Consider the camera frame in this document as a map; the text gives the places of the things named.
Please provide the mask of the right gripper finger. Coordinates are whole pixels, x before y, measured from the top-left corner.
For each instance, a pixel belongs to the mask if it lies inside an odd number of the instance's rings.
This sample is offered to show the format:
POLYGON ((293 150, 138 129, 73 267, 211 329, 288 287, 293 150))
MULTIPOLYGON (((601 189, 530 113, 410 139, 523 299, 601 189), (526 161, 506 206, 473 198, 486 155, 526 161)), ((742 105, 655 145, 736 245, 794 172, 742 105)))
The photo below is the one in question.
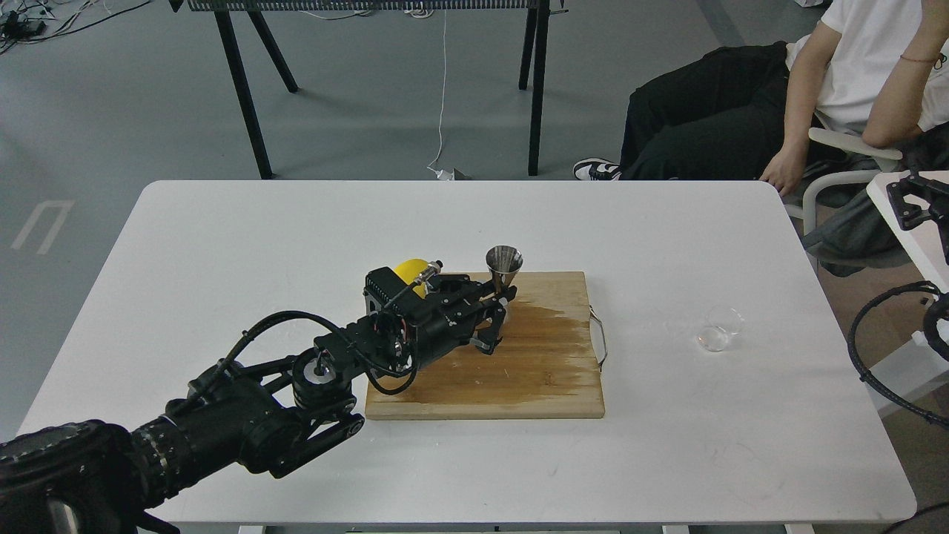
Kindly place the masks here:
POLYGON ((909 174, 887 185, 887 197, 899 229, 909 231, 922 223, 935 222, 942 256, 948 263, 948 185, 941 180, 923 177, 909 169, 909 174))

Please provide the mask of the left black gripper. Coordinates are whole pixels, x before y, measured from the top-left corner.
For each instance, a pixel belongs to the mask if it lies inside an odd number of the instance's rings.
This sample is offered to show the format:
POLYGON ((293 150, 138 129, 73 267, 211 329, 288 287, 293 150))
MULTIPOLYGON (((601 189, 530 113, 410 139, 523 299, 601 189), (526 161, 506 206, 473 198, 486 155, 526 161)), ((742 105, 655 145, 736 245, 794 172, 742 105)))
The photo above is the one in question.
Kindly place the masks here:
POLYGON ((498 289, 467 274, 436 274, 418 297, 389 267, 366 275, 363 356, 369 372, 410 372, 455 348, 472 345, 492 355, 503 339, 508 303, 518 287, 498 289))

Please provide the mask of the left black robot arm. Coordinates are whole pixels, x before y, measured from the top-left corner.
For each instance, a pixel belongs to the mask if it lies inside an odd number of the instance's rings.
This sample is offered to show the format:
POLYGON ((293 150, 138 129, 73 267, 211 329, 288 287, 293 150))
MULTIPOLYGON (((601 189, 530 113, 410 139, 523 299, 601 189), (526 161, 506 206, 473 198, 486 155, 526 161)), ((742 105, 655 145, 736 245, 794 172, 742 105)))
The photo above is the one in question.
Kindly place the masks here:
POLYGON ((518 288, 511 274, 479 283, 440 263, 399 276, 370 271, 366 315, 339 327, 279 311, 243 332, 186 398, 138 429, 89 420, 50 426, 2 445, 4 533, 175 533, 151 508, 241 464, 281 478, 363 428, 353 379, 386 395, 463 346, 501 342, 518 288))

